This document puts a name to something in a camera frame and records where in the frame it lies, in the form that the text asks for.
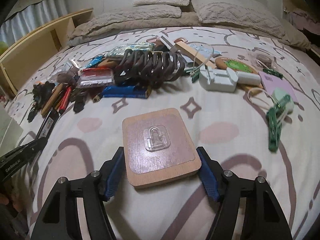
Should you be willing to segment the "green clothespin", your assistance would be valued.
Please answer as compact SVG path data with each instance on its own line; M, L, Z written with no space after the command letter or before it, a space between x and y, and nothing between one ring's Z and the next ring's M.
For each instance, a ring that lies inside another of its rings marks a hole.
M279 147L281 125L277 122L277 111L274 107L270 108L266 114L268 124L268 149L276 152Z
M275 114L281 115L284 112L291 113L293 111L293 106L291 101L292 101L291 96L289 94L286 94L279 101L276 101L273 107Z

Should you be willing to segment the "silver foil packet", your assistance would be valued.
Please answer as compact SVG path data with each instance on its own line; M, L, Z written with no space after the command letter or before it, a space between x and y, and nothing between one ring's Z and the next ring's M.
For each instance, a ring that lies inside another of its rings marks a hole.
M151 42L136 42L136 43L126 43L114 47L109 52L105 54L105 57L123 57L126 50L147 50L152 51L155 47L154 43Z

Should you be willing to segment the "blue rectangular packet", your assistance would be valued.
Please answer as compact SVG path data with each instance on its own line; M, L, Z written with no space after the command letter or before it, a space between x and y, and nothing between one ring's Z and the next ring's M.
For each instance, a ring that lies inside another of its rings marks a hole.
M142 86L107 86L99 94L101 98L140 98L147 99L151 94L151 87Z

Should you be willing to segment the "mint green round tape measure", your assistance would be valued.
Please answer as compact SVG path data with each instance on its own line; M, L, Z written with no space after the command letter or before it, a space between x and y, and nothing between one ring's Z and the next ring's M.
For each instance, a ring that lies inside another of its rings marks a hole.
M289 114L293 112L294 102L288 92L281 88L275 88L272 93L272 99L274 100L274 106L277 109L284 108Z

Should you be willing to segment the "brown tape roll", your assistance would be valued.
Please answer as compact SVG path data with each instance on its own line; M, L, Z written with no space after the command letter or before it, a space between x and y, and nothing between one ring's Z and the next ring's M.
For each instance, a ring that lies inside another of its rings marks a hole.
M263 55L263 54L258 54L256 56L256 59L263 63L267 68L271 68L272 67L272 60L266 56L266 55Z

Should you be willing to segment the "light wooden stick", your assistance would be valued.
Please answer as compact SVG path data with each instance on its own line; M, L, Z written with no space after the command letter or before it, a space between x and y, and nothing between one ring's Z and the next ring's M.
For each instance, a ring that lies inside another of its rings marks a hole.
M216 64L211 61L212 53L214 52L214 48L209 46L210 54L205 57L196 49L191 48L188 44L184 43L183 41L175 42L175 46L178 50L180 50L183 54L190 57L194 62L197 64L204 63L206 66L211 67L213 69L216 68Z

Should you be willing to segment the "red pen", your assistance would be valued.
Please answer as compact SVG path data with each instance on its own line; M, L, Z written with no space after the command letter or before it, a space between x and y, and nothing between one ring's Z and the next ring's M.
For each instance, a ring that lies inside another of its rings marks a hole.
M67 108L67 105L69 103L69 98L71 96L71 92L72 92L72 86L69 86L67 89L66 89L66 92L62 98L62 101L61 101L61 104L60 104L60 108L59 108L59 111L58 113L61 115L65 112L66 108Z

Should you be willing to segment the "round cork coaster green print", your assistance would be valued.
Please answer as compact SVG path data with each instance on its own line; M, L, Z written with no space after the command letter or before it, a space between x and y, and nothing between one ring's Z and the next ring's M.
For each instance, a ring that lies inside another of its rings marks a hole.
M215 59L215 64L217 68L226 70L227 68L231 68L234 71L246 72L251 74L257 74L258 72L251 66L235 59L231 59L228 57L218 57Z

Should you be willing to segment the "beige folded blanket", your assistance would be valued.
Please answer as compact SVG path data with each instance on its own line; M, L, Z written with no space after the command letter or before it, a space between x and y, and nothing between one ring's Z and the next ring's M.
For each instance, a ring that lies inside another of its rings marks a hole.
M309 50L308 38L287 21L281 21L285 36L277 38L268 33L251 28L225 24L204 24L198 19L196 12L183 12L172 5L143 5L135 8L113 10L92 18L75 28L68 35L69 46L105 38L123 30L164 28L164 27L217 27L244 33L276 38L279 42L296 47L302 51Z

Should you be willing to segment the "purple notepad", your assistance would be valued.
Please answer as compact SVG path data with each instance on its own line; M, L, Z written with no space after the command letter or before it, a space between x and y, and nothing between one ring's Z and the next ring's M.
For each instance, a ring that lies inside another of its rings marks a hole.
M272 94L276 88L280 88L287 92L291 96L291 99L294 103L298 103L297 97L294 93L293 87L290 85L290 83L284 79L280 79L274 75L267 74L265 72L258 72L261 83L264 87L264 89L269 93Z

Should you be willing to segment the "white plastic dispenser device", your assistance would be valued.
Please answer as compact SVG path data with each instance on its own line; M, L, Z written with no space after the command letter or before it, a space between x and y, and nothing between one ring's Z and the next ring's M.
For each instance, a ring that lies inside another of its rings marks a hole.
M207 91L233 93L236 89L238 76L231 68L212 69L202 66L200 68L199 83Z

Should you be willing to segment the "wooden bedside shelf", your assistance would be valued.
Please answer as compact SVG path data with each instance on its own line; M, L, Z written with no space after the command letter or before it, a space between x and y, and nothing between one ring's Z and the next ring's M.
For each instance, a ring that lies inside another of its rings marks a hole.
M28 79L51 57L67 47L68 35L92 18L82 9L52 20L25 35L1 55L1 89L13 99Z

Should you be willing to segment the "square wooden coaster with hook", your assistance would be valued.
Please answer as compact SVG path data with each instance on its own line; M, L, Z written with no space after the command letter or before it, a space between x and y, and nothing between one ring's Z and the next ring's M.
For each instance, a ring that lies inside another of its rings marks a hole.
M175 108L126 118L122 130L127 179L137 189L191 176L202 165Z

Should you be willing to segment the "large beige quilted pillow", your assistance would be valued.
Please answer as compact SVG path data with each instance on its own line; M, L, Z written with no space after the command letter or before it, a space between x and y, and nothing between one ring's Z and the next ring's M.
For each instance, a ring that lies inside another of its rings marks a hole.
M280 20L258 1L191 0L191 3L201 23L251 28L277 38L285 36Z

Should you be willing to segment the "red clear plastic case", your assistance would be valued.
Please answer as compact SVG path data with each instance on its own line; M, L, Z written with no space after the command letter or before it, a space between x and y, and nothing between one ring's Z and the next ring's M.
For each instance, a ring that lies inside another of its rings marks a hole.
M77 88L105 87L114 84L113 72L108 68L88 68L81 72Z

